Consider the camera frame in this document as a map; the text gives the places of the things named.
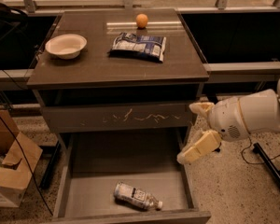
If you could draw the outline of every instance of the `open drawer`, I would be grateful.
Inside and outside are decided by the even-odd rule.
[[[53,222],[206,223],[192,199],[187,167],[176,161],[177,128],[72,133]],[[119,181],[151,192],[160,211],[115,200]]]

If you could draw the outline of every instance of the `floor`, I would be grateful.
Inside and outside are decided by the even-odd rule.
[[[17,117],[14,120],[19,129],[39,145],[55,145],[56,136],[49,132],[42,117]],[[199,130],[207,129],[205,120],[198,118],[190,137]],[[253,143],[259,142],[271,157],[280,153],[280,134],[253,134],[251,139]],[[200,210],[211,212],[209,224],[280,223],[280,188],[265,165],[247,164],[242,159],[241,151],[249,145],[249,140],[223,142],[220,152],[203,157],[190,166],[193,195]],[[250,162],[261,162],[251,150],[245,151],[245,158]],[[49,188],[42,190],[50,211],[54,210],[64,154],[61,152],[59,157]],[[44,156],[36,167],[38,185],[48,162],[48,157]],[[280,158],[274,162],[280,167]],[[0,224],[50,221],[49,210],[43,204],[33,181],[19,208],[0,208]]]

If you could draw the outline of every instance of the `white bottle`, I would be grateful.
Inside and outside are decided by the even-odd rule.
[[[162,202],[158,201],[151,193],[118,182],[114,190],[114,197],[142,209],[161,210]]]

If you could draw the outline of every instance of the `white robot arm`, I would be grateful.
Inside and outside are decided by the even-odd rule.
[[[191,164],[219,147],[221,140],[237,141],[252,133],[280,133],[280,79],[277,94],[266,90],[213,103],[195,103],[190,110],[204,117],[211,130],[191,146],[185,146],[177,161]]]

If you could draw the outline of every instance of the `cable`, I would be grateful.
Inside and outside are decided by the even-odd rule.
[[[2,71],[12,80],[12,82],[13,82],[18,88],[20,88],[21,90],[24,90],[24,91],[27,91],[27,90],[28,90],[27,88],[24,88],[24,87],[20,86],[20,85],[18,84],[18,82],[17,82],[16,80],[14,80],[14,78],[11,77],[11,76],[8,74],[8,72],[6,72],[5,70],[2,70]]]
[[[31,48],[34,48],[35,45],[31,42],[30,38],[27,36],[27,34],[20,28],[18,27],[17,25],[13,25],[11,22],[8,22],[8,21],[4,21],[4,20],[1,20],[0,19],[0,22],[8,25],[11,27],[11,29],[5,34],[3,35],[1,38],[0,38],[0,42],[6,37],[8,36],[9,34],[11,34],[14,30],[16,30],[17,32],[20,32],[22,34],[22,37],[25,38],[26,42],[31,46]]]
[[[244,152],[245,152],[247,149],[251,148],[251,146],[252,146],[252,140],[251,140],[250,137],[249,137],[249,140],[250,140],[250,145],[249,145],[248,147],[245,147],[245,148],[241,151],[241,155],[242,155],[243,160],[244,160],[247,164],[263,164],[264,162],[250,162],[250,161],[248,161],[248,160],[245,158]],[[280,154],[274,156],[274,157],[271,158],[270,160],[272,161],[272,160],[274,160],[274,159],[276,159],[276,158],[278,158],[278,157],[280,157]]]
[[[24,150],[23,150],[22,147],[21,147],[21,144],[20,144],[19,140],[17,139],[16,135],[9,129],[9,127],[7,126],[7,124],[5,123],[5,121],[1,118],[1,116],[0,116],[0,120],[3,122],[3,124],[7,127],[7,129],[8,129],[9,132],[11,133],[11,135],[12,135],[12,136],[14,137],[14,139],[17,141],[17,143],[18,143],[18,145],[19,145],[19,148],[21,149],[22,155],[24,156],[24,158],[25,158],[26,161],[27,161],[27,164],[28,164],[29,170],[30,170],[30,172],[31,172],[32,178],[33,178],[33,180],[34,180],[34,182],[35,182],[36,189],[37,189],[37,191],[38,191],[38,193],[39,193],[41,199],[43,200],[45,206],[46,206],[47,209],[49,210],[49,213],[53,216],[52,211],[49,209],[49,206],[48,206],[48,204],[47,204],[47,202],[46,202],[46,200],[45,200],[43,194],[41,193],[41,191],[40,191],[40,189],[39,189],[39,187],[38,187],[38,185],[37,185],[37,183],[36,183],[34,172],[32,171],[32,168],[31,168],[31,166],[30,166],[30,163],[28,162],[28,159],[27,159],[27,157],[26,157],[26,155],[25,155]]]

